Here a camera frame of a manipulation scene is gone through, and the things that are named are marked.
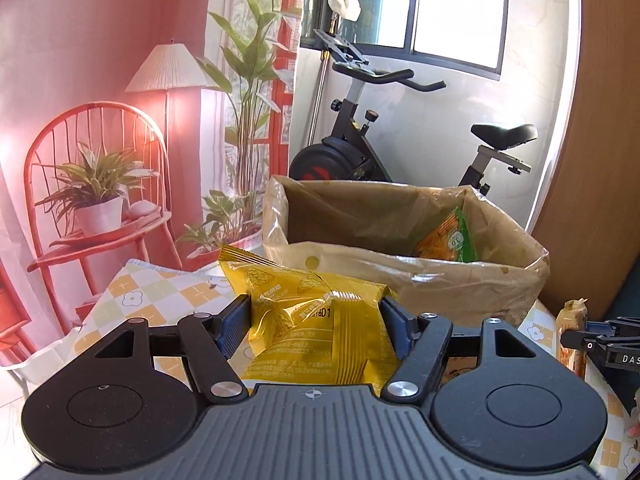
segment lamp shade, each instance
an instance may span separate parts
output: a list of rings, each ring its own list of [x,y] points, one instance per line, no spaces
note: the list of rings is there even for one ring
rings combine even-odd
[[[210,86],[211,81],[182,43],[156,45],[127,86],[127,92]]]

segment wooden door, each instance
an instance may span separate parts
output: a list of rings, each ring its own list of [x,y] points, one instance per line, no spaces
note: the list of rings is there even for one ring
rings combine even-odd
[[[588,298],[602,318],[640,253],[640,0],[582,0],[574,101],[532,234],[550,252],[540,299],[557,313]]]

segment black adjustment knob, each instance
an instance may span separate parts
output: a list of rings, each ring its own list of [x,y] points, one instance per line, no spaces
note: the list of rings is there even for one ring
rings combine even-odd
[[[364,118],[370,123],[375,123],[378,120],[378,112],[374,112],[373,110],[367,110],[364,112]]]

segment tall plant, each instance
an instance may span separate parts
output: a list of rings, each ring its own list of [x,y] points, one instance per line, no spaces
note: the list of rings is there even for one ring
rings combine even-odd
[[[235,192],[250,196],[241,210],[243,226],[255,215],[256,176],[260,157],[254,151],[256,133],[267,124],[272,112],[280,107],[268,95],[271,82],[284,79],[273,63],[278,48],[285,48],[275,39],[280,20],[294,13],[283,12],[277,0],[245,0],[251,22],[244,31],[233,28],[229,20],[215,12],[209,15],[229,38],[222,54],[230,69],[230,77],[209,59],[199,59],[200,67],[229,96],[233,120],[225,128],[225,141],[236,147],[236,160],[231,171]]]

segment exercise bike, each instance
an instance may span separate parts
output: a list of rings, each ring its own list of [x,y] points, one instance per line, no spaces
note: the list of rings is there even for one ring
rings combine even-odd
[[[354,115],[358,101],[366,83],[384,85],[400,83],[418,92],[433,92],[445,88],[444,81],[421,85],[413,81],[415,73],[409,68],[396,72],[375,70],[369,66],[356,46],[340,36],[332,36],[322,30],[315,30],[318,38],[334,58],[332,69],[353,79],[347,97],[331,103],[331,110],[338,112],[331,135],[319,144],[303,148],[293,159],[289,167],[289,176],[295,180],[372,180],[392,182],[382,162],[366,139],[370,124],[378,114],[373,110],[365,112],[366,124],[360,126]],[[514,128],[503,128],[496,124],[474,124],[471,133],[487,146],[478,147],[473,163],[467,168],[459,186],[473,186],[482,195],[486,195],[490,186],[482,183],[484,172],[494,158],[508,165],[515,174],[529,173],[531,166],[504,150],[515,148],[538,138],[533,124],[522,124]]]

